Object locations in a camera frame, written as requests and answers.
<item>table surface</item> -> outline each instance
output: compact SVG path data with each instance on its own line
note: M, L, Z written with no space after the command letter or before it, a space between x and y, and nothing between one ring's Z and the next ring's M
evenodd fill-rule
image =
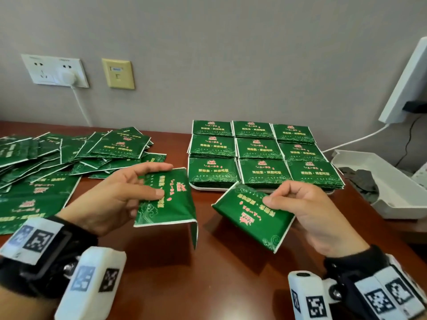
M77 136L105 130L0 122L0 136L47 131ZM166 162L175 167L187 166L190 134L143 133L154 142L149 151L167 154ZM82 178L71 201L98 182ZM109 319L293 319L287 275L309 270L321 276L323 257L294 229L273 254L212 209L220 192L193 189L192 194L199 222L196 250L185 224L133 228L129 222L100 238L101 246L127 254ZM331 199L367 242L394 255L427 289L427 265L351 186ZM0 237L0 244L7 238Z

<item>right hand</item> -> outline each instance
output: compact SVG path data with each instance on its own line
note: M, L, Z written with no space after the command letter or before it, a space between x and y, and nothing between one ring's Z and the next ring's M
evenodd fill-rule
M326 257L344 257L369 249L327 194L313 184L283 182L263 202L271 209L293 213L308 243Z

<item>left hand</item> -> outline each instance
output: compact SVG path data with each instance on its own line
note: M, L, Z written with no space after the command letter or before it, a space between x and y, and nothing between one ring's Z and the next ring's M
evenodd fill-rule
M136 217L139 200L159 200L164 196L162 189L143 185L138 177L172 168L167 163L145 162L120 169L57 216L97 236L104 236Z

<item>power socket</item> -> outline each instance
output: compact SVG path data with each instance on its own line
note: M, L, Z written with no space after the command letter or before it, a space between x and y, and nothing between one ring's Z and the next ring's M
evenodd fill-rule
M68 86L61 82L59 72L70 70L77 77L75 86L89 87L80 59L21 54L33 83Z

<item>power cord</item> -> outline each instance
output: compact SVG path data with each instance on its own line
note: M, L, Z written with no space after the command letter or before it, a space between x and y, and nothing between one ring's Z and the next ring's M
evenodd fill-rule
M414 124L422 117L423 115L420 115L419 117L417 117L411 124L411 127L409 128L409 139L408 142L405 145L405 154L398 160L398 162L396 163L395 167L397 167L400 162L403 160L403 158L405 158L408 155L408 145L412 140L412 128L414 128Z
M374 132L374 133L372 133L372 134L370 134L370 135L364 136L363 138L359 138L359 139L356 139L356 140L353 140L353 141L350 141L350 142L346 142L345 144L342 144L342 145L338 145L338 146L335 146L335 147L329 148L329 149L324 150L324 151L322 151L322 152L323 152L323 153L326 153L327 151L331 151L331 150L334 150L334 149L337 149L337 148L340 148L340 147L343 147L343 146L346 146L346 145L352 144L352 143L354 143L354 142L358 142L358 141L360 141L360 140L363 140L363 139L366 139L366 138L372 137L373 135L376 135L377 133L382 132L382 131L383 131L384 129L386 129L389 125L390 125L390 124L389 124L389 123L387 123L384 127L382 127L381 129L377 130L376 132Z
M86 122L88 123L88 127L92 127L93 125L92 125L92 122L91 122L91 120L89 118L89 114L86 111L86 108L80 102L80 99L79 99L79 96L77 94L76 88L74 87L74 85L77 82L77 76L73 72L70 72L70 71L68 71L66 69L61 69L59 71L59 78L61 79L61 81L64 84L67 84L73 90L74 97L76 98L76 101L77 101L77 105L79 106L80 111L82 112L83 117L85 118Z

